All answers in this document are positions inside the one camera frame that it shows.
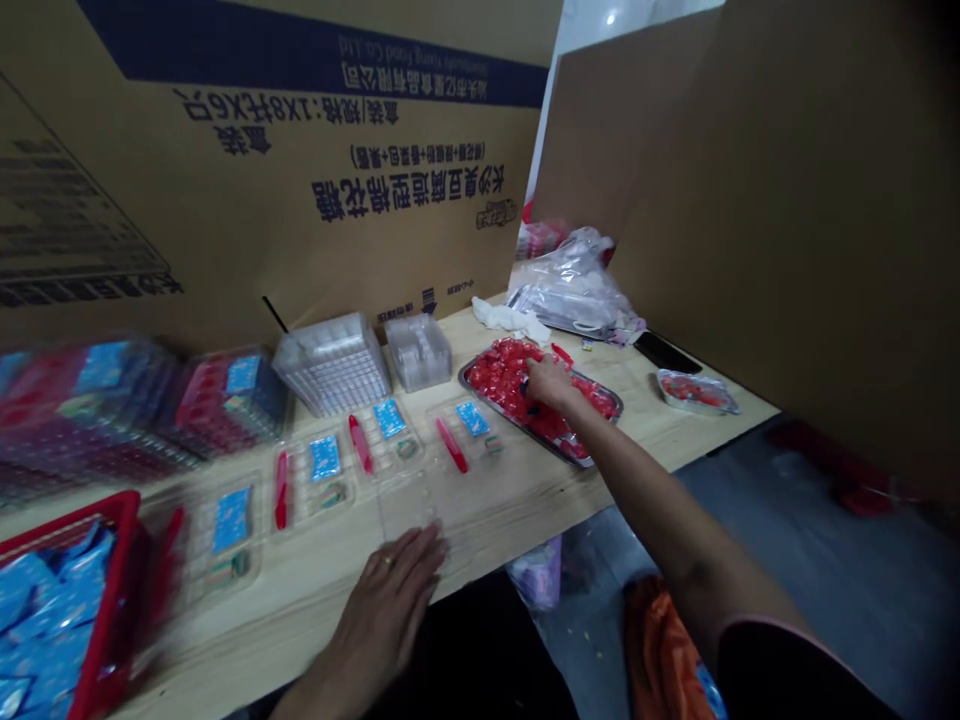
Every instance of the mobile phone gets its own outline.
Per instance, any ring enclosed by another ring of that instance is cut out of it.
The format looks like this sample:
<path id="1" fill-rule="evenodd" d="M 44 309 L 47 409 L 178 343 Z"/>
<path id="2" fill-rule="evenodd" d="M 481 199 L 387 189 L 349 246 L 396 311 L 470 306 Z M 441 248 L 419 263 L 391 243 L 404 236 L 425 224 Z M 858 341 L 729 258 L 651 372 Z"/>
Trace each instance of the mobile phone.
<path id="1" fill-rule="evenodd" d="M 695 375 L 703 370 L 702 365 L 698 365 L 662 337 L 649 330 L 637 338 L 633 346 L 643 353 L 647 360 L 659 368 L 685 372 L 688 375 Z"/>

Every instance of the wooden workbench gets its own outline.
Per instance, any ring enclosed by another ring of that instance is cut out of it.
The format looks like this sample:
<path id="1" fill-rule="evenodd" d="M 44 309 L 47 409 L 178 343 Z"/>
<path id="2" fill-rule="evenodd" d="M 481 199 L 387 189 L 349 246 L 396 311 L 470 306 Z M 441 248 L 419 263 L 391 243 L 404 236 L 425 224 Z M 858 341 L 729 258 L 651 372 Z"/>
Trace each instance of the wooden workbench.
<path id="1" fill-rule="evenodd" d="M 453 347 L 454 373 L 504 335 L 485 330 L 469 309 L 440 325 Z M 633 348 L 597 344 L 588 353 L 580 349 L 579 338 L 554 333 L 553 339 L 570 353 L 577 369 L 620 395 L 625 406 L 620 427 L 669 470 L 777 412 L 732 382 L 730 389 L 743 410 L 738 417 L 707 418 L 674 410 L 657 393 L 654 366 Z M 456 378 L 409 396 L 396 386 L 425 440 L 429 433 L 424 412 L 466 395 Z M 329 419 L 315 420 L 298 407 L 294 434 L 324 425 Z M 384 524 L 390 529 L 420 524 L 425 506 L 439 514 L 451 545 L 439 599 L 612 503 L 596 471 L 564 463 L 512 426 L 504 435 L 509 472 L 443 475 L 432 483 L 426 499 L 422 488 L 411 486 L 410 497 L 391 503 L 391 516 L 383 522 L 376 492 L 365 486 L 345 513 L 282 542 L 268 539 L 257 580 L 221 603 L 182 618 L 160 659 L 116 717 L 219 720 L 293 680 L 332 634 L 363 563 L 384 539 Z M 440 447 L 438 452 L 445 451 Z M 144 492 L 144 504 L 149 508 L 184 485 L 250 470 L 272 477 L 273 466 L 274 450 L 264 447 L 151 487 Z M 38 503 L 0 521 L 0 536 L 9 537 L 106 494 L 90 489 Z"/>

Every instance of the red basket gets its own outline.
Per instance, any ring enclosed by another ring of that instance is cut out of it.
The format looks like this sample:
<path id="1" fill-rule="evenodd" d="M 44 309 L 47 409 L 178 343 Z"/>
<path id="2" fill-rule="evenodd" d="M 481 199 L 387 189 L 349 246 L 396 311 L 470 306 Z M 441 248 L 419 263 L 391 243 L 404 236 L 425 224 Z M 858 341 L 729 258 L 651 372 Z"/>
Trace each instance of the red basket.
<path id="1" fill-rule="evenodd" d="M 125 490 L 0 543 L 0 567 L 21 555 L 79 542 L 99 520 L 116 533 L 110 568 L 67 720 L 100 720 L 123 699 L 140 636 L 150 536 L 137 520 L 140 493 Z"/>

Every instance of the cardboard panel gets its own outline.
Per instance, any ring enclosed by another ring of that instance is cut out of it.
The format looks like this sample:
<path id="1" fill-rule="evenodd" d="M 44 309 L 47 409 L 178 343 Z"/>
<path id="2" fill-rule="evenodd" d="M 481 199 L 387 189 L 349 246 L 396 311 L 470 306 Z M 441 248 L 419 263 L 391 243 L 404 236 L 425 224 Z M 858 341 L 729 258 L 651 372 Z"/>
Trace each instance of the cardboard panel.
<path id="1" fill-rule="evenodd" d="M 956 500 L 958 118 L 940 48 L 903 8 L 728 2 L 634 157 L 611 271 L 672 341 Z"/>
<path id="2" fill-rule="evenodd" d="M 263 296 L 297 326 L 503 290 L 560 7 L 4 6 L 0 333 L 200 351 L 275 341 Z"/>
<path id="3" fill-rule="evenodd" d="M 709 10 L 560 56 L 535 220 L 622 234 L 633 186 L 648 171 L 641 147 L 687 92 L 719 20 Z"/>

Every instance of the stainless steel tray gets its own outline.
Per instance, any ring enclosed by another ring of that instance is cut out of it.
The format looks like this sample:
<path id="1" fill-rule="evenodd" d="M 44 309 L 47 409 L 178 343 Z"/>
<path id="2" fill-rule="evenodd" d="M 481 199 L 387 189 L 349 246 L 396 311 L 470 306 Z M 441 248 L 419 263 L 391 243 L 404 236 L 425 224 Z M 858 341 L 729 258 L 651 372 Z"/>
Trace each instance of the stainless steel tray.
<path id="1" fill-rule="evenodd" d="M 470 370 L 473 369 L 473 366 L 476 364 L 476 362 L 477 362 L 477 358 L 474 358 L 473 360 L 471 360 L 470 362 L 468 362 L 466 365 L 464 365 L 462 368 L 460 368 L 460 372 L 457 373 L 457 379 L 460 381 L 460 384 L 463 385 L 463 387 L 465 387 L 465 388 L 466 388 L 467 390 L 469 390 L 471 393 L 473 393 L 474 395 L 476 395 L 481 401 L 483 401 L 484 403 L 486 403 L 487 405 L 489 405 L 490 407 L 492 407 L 494 410 L 496 410 L 497 413 L 498 413 L 501 417 L 503 417 L 505 420 L 508 420 L 508 421 L 511 422 L 513 425 L 515 425 L 516 427 L 520 428 L 523 432 L 525 432 L 527 435 L 529 435 L 530 437 L 532 437 L 532 438 L 533 438 L 534 440 L 536 440 L 538 443 L 540 443 L 541 445 L 543 445 L 547 450 L 549 450 L 550 452 L 552 452 L 552 453 L 553 453 L 554 455 L 556 455 L 557 457 L 562 458 L 563 460 L 566 460 L 566 461 L 567 461 L 568 463 L 570 463 L 571 465 L 576 465 L 577 467 L 582 467 L 582 468 L 593 467 L 594 462 L 593 462 L 593 458 L 592 458 L 592 457 L 586 457 L 586 458 L 580 459 L 580 458 L 575 458 L 575 457 L 572 457 L 572 456 L 570 456 L 570 455 L 567 455 L 565 452 L 561 451 L 560 448 L 559 448 L 557 445 L 554 445 L 552 442 L 550 442 L 550 441 L 547 440 L 546 438 L 542 437 L 541 435 L 537 435 L 537 434 L 536 434 L 535 432 L 533 432 L 530 428 L 526 427 L 525 425 L 521 425 L 520 423 L 518 423 L 518 422 L 517 422 L 516 420 L 514 420 L 513 418 L 507 416 L 507 415 L 503 412 L 503 408 L 500 407 L 499 405 L 497 405 L 495 402 L 493 402 L 492 400 L 490 400 L 490 399 L 484 397 L 483 395 L 480 395 L 479 393 L 477 393 L 477 391 L 474 390 L 473 385 L 470 384 L 470 381 L 467 380 L 467 373 L 469 373 Z M 593 378 L 588 377 L 588 376 L 584 375 L 584 374 L 581 373 L 581 372 L 577 372 L 576 370 L 572 370 L 572 371 L 571 371 L 571 375 L 576 375 L 577 377 L 582 378 L 582 379 L 584 379 L 584 380 L 587 380 L 587 381 L 589 381 L 589 382 L 596 382 L 596 380 L 594 380 Z M 619 419 L 620 419 L 620 416 L 623 414 L 623 400 L 621 400 L 621 399 L 620 399 L 620 396 L 617 395 L 613 390 L 611 390 L 610 388 L 605 387 L 605 386 L 603 386 L 603 385 L 600 385 L 600 392 L 602 392 L 602 393 L 606 394 L 607 396 L 609 396 L 610 399 L 612 399 L 613 402 L 614 402 L 614 406 L 616 407 L 616 412 L 614 413 L 613 417 L 610 418 L 610 422 L 612 422 L 614 425 L 616 425 L 616 424 L 617 424 L 617 420 L 619 420 Z"/>

